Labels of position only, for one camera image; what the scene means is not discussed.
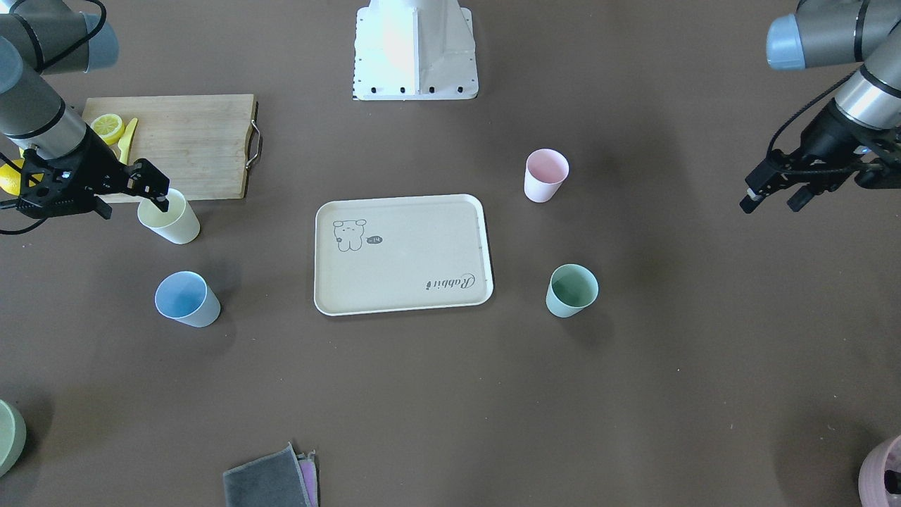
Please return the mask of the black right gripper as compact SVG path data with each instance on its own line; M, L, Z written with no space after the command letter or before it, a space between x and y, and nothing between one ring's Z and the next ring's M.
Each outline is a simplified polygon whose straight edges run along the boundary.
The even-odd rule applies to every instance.
M2 209L13 209L35 220L92 213L108 220L112 208L99 197L125 193L145 198L145 205L166 213L170 209L169 188L170 179L147 158L138 158L132 165L121 163L88 127L80 144L68 155L42 158L36 150L27 149L19 196L4 200Z

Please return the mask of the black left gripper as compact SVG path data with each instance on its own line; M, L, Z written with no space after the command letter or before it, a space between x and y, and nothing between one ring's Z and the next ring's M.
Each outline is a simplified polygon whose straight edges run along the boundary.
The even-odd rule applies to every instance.
M786 205L799 212L848 177L863 189L899 189L899 123L860 124L832 99L802 131L798 148L790 154L772 150L750 171L739 206L752 214L768 196L796 183L799 187Z

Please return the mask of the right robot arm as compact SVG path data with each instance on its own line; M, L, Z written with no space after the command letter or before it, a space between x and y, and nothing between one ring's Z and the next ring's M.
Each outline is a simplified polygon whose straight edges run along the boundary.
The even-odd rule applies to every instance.
M99 13L64 1L2 3L2 135L23 149L18 196L2 202L34 220L96 213L110 218L108 194L137 196L159 211L170 207L170 181L145 158L122 163L48 83L46 76L109 68L119 43Z

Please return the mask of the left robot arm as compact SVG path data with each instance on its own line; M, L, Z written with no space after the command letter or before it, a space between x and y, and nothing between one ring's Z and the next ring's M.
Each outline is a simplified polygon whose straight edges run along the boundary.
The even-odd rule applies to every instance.
M850 177L862 189L898 189L899 19L897 1L801 1L794 13L773 20L766 47L770 68L858 68L821 93L825 106L792 153L769 145L746 177L744 212L791 187L795 193L786 203L801 211Z

